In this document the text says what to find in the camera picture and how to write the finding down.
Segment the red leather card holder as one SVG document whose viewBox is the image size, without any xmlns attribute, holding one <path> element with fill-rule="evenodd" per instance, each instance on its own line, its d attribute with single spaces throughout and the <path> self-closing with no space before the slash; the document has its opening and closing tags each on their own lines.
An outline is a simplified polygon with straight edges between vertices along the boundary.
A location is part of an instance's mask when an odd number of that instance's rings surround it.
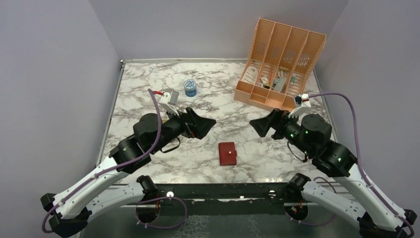
<svg viewBox="0 0 420 238">
<path fill-rule="evenodd" d="M 234 142 L 221 142 L 218 144 L 219 164 L 221 166 L 234 166 L 237 164 L 237 152 Z"/>
</svg>

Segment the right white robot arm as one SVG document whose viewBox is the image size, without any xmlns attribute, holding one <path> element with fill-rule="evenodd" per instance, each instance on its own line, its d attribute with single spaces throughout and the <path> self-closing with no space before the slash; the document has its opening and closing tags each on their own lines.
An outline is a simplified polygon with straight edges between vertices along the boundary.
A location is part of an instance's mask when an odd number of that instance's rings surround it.
<svg viewBox="0 0 420 238">
<path fill-rule="evenodd" d="M 314 202 L 345 219 L 364 238 L 411 238 L 417 218 L 402 209 L 368 180 L 357 157 L 344 145 L 331 140 L 332 127 L 322 116 L 309 114 L 298 119 L 287 111 L 274 109 L 268 116 L 250 121 L 260 137 L 274 129 L 273 139 L 286 139 L 327 177 L 340 183 L 352 196 L 349 200 L 297 173 L 287 183 L 286 196 Z"/>
</svg>

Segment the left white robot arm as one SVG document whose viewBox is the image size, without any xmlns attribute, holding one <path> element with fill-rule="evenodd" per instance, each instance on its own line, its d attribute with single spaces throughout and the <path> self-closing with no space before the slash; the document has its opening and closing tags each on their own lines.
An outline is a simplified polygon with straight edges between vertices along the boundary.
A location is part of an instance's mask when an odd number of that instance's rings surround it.
<svg viewBox="0 0 420 238">
<path fill-rule="evenodd" d="M 134 133 L 120 141 L 93 171 L 63 192 L 41 197 L 47 212 L 43 231 L 69 238 L 110 209 L 137 201 L 151 203 L 158 188 L 150 176 L 139 176 L 134 183 L 115 191 L 108 188 L 145 166 L 152 154 L 179 136 L 203 139 L 215 124 L 216 120 L 201 117 L 192 108 L 169 115 L 166 122 L 156 113 L 142 116 L 133 125 Z"/>
</svg>

